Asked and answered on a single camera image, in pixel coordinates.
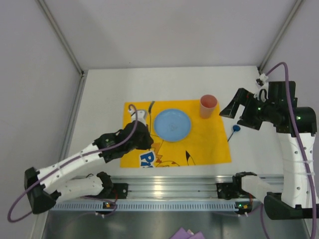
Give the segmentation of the red plastic cup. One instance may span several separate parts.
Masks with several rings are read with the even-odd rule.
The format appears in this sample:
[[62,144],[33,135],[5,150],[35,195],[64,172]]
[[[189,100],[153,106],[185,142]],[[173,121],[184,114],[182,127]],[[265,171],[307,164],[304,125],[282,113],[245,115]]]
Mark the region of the red plastic cup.
[[213,95],[204,95],[200,99],[200,117],[209,118],[218,104],[218,100]]

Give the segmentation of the blue plastic plate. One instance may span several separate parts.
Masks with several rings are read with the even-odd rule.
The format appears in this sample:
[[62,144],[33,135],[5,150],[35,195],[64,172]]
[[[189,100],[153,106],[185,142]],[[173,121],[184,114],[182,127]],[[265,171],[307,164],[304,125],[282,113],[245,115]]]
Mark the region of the blue plastic plate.
[[191,131],[191,119],[181,110],[167,109],[161,111],[156,116],[154,131],[164,141],[178,142],[189,135]]

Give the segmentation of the yellow cartoon placemat cloth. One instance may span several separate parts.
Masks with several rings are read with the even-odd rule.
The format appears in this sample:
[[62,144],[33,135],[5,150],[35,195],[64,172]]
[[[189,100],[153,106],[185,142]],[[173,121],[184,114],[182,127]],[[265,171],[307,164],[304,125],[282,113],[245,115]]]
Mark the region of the yellow cartoon placemat cloth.
[[[150,102],[135,102],[138,110],[146,110]],[[189,135],[178,142],[167,142],[154,131],[156,116],[167,109],[178,109],[191,119]],[[154,140],[150,150],[133,150],[122,157],[122,168],[180,167],[230,163],[231,156],[219,107],[212,115],[200,117],[200,101],[157,101],[152,108],[152,131]]]

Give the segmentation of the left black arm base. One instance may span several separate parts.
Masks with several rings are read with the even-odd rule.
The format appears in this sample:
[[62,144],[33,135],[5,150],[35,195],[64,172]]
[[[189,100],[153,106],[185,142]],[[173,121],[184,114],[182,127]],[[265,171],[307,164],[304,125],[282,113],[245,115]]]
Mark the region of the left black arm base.
[[128,196],[127,183],[115,183],[112,191],[106,197],[107,200],[126,199]]

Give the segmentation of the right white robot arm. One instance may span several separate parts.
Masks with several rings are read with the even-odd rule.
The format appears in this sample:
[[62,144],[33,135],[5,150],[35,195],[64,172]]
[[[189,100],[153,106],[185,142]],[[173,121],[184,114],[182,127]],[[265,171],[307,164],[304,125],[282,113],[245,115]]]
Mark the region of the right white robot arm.
[[294,81],[270,82],[257,94],[244,88],[237,90],[220,116],[233,119],[239,106],[244,111],[238,125],[259,130],[263,122],[276,129],[283,157],[284,183],[281,193],[253,172],[240,172],[232,177],[238,194],[251,194],[261,201],[271,220],[311,219],[319,207],[316,192],[311,191],[313,145],[317,118],[310,107],[298,107]]

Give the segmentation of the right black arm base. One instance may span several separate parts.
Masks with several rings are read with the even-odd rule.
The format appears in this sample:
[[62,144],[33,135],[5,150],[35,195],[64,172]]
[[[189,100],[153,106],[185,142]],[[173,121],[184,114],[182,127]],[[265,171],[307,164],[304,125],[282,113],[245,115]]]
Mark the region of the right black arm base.
[[217,183],[216,189],[218,199],[231,200],[239,198],[238,187],[233,183]]

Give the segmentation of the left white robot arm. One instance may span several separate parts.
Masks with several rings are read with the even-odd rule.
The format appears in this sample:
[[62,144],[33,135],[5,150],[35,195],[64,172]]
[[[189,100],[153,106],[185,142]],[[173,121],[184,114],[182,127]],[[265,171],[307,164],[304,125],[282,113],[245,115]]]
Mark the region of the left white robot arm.
[[59,163],[42,169],[27,169],[24,188],[32,213],[44,213],[57,203],[79,197],[106,199],[114,190],[107,173],[99,172],[84,179],[76,179],[76,176],[89,174],[91,168],[120,159],[132,150],[150,149],[153,142],[146,122],[133,121],[115,133],[101,135],[86,148]]

